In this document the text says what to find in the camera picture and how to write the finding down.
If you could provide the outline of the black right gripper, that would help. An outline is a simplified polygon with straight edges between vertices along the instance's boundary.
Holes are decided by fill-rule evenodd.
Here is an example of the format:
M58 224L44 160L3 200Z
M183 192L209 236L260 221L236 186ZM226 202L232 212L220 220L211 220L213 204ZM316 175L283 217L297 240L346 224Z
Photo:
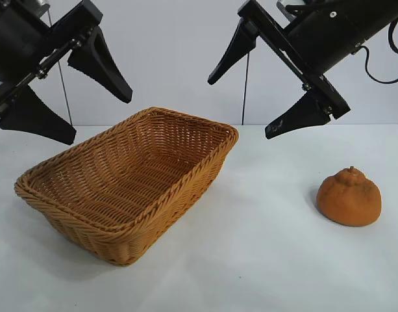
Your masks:
M267 139L305 127L325 125L348 113L344 98L324 74L381 29L398 18L398 1L323 1L289 5L297 16L282 28L258 1L246 1L241 17L218 65L208 76L214 85L256 47L257 31L309 90L265 128Z

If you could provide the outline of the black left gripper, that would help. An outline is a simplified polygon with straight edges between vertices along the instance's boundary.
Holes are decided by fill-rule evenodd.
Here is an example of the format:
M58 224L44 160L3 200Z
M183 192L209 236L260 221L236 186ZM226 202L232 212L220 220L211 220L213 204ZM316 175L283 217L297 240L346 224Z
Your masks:
M71 145L75 128L29 86L68 52L68 65L124 103L132 88L119 71L99 26L102 13L81 1L48 27L22 1L0 1L0 129L32 133Z

